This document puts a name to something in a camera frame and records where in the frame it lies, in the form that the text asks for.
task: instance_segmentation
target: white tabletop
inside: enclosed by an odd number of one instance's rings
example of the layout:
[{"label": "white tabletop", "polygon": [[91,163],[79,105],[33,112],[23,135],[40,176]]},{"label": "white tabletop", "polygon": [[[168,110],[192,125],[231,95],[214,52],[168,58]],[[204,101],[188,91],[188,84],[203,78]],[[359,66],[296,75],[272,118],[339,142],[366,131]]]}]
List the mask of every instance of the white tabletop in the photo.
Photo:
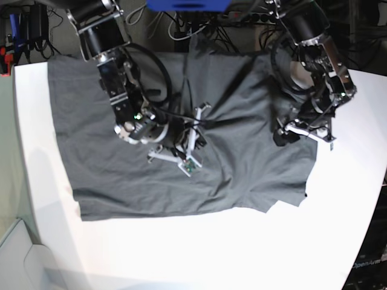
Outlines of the white tabletop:
[{"label": "white tabletop", "polygon": [[47,64],[17,67],[37,227],[68,289],[342,289],[387,166],[387,78],[351,75],[359,92],[337,111],[334,150],[319,146],[299,208],[82,222],[56,143]]}]

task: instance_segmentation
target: gray cloth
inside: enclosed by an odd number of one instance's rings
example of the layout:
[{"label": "gray cloth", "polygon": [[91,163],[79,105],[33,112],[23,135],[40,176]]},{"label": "gray cloth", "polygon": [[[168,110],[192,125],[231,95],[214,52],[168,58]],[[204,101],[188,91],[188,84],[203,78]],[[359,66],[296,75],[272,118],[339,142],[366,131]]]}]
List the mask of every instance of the gray cloth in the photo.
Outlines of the gray cloth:
[{"label": "gray cloth", "polygon": [[[280,93],[268,54],[232,56],[203,49],[159,54],[190,107],[209,102],[200,150],[204,167],[188,178],[176,164],[148,164],[149,146],[120,140],[95,63],[60,57],[48,64],[51,108],[62,160],[84,221],[125,217],[203,214],[233,207],[266,212],[277,201],[299,205],[316,159],[317,144],[306,138],[276,147],[277,114],[292,100]],[[163,89],[160,73],[144,55],[133,54],[146,88]],[[231,88],[230,84],[239,83]]]}]

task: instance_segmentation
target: black equipment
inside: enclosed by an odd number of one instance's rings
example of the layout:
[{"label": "black equipment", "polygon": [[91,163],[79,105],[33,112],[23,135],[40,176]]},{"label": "black equipment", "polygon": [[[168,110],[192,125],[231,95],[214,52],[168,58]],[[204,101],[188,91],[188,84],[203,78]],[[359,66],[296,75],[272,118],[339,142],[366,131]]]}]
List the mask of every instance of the black equipment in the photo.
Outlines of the black equipment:
[{"label": "black equipment", "polygon": [[[194,150],[206,144],[198,126],[203,122],[202,112],[209,105],[196,108],[194,117],[176,113],[169,74],[152,52],[132,43],[124,25],[120,27],[123,11],[118,2],[41,1],[67,9],[68,19],[80,40],[83,58],[98,61],[101,85],[115,113],[117,135],[131,144],[158,144],[150,151],[148,160],[159,158],[175,162],[188,176],[201,167],[201,158]],[[314,0],[265,0],[265,3],[270,15],[285,31],[272,49],[273,69],[285,91],[304,99],[304,104],[296,112],[278,117],[274,141],[278,146],[284,146],[297,141],[299,135],[305,135],[316,141],[332,143],[335,138],[331,134],[331,118],[339,106],[354,97],[356,87],[327,33],[327,18]],[[299,49],[302,65],[311,72],[314,81],[311,88],[301,89],[294,83],[287,83],[278,70],[276,50],[288,35]],[[167,88],[162,100],[150,98],[148,90],[151,88],[143,87],[140,68],[128,48],[146,54],[157,65]]]},{"label": "black equipment", "polygon": [[343,290],[387,289],[387,187],[382,187],[363,245]]}]

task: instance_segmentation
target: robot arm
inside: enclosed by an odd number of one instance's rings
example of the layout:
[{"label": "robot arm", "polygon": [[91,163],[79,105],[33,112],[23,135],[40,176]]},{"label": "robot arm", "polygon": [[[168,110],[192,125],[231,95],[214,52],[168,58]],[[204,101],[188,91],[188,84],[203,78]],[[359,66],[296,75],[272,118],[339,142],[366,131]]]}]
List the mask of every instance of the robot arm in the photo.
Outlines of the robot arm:
[{"label": "robot arm", "polygon": [[[176,113],[169,74],[152,52],[131,42],[124,25],[120,27],[123,11],[118,0],[41,1],[67,9],[68,19],[80,40],[83,58],[97,61],[101,86],[115,113],[117,135],[131,144],[158,144],[156,150],[150,151],[148,160],[158,158],[175,162],[187,176],[201,167],[201,158],[194,150],[206,144],[198,134],[198,125],[201,113],[208,105],[196,108],[193,117]],[[265,2],[300,48],[302,64],[314,80],[314,86],[303,92],[307,98],[301,109],[296,114],[278,118],[275,142],[284,146],[297,141],[300,135],[306,135],[316,141],[331,143],[334,140],[331,117],[339,106],[354,97],[356,87],[327,34],[327,18],[314,0]],[[140,69],[128,48],[150,57],[163,74],[167,92],[163,101],[149,98],[141,83]]]},{"label": "robot arm", "polygon": [[297,116],[279,120],[275,141],[281,146],[296,141],[296,135],[306,135],[331,143],[334,137],[330,118],[339,106],[354,97],[356,87],[327,33],[328,19],[314,0],[266,0],[266,3],[300,48],[302,65],[314,75],[314,90],[308,92],[310,96]]}]

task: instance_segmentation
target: red object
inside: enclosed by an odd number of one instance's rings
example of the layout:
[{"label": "red object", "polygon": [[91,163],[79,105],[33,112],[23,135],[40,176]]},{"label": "red object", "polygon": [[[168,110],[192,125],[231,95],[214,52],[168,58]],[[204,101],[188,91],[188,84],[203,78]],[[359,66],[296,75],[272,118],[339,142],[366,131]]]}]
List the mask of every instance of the red object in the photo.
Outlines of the red object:
[{"label": "red object", "polygon": [[4,62],[7,64],[8,72],[6,74],[2,74],[2,77],[9,77],[11,75],[11,68],[13,63],[13,54],[6,54],[4,56]]}]

